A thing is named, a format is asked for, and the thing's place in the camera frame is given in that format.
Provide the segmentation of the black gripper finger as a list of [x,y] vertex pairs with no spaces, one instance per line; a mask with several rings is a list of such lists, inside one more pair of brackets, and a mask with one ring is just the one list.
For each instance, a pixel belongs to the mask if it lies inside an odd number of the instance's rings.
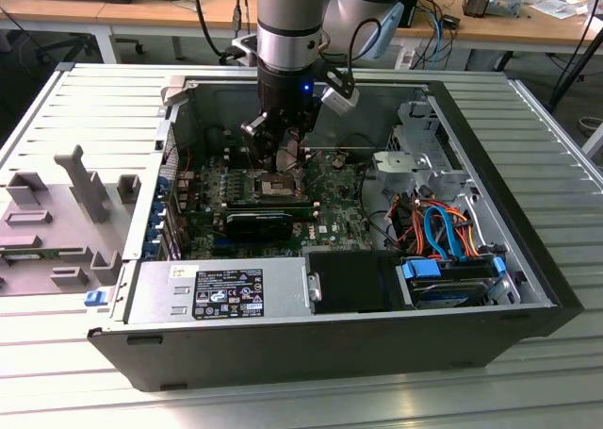
[[294,153],[294,169],[300,162],[300,146],[307,133],[311,132],[316,125],[318,111],[316,109],[299,110],[295,112],[294,124],[291,128],[291,151]]
[[240,129],[253,167],[275,173],[279,140],[267,112],[260,113],[250,122],[243,123]]

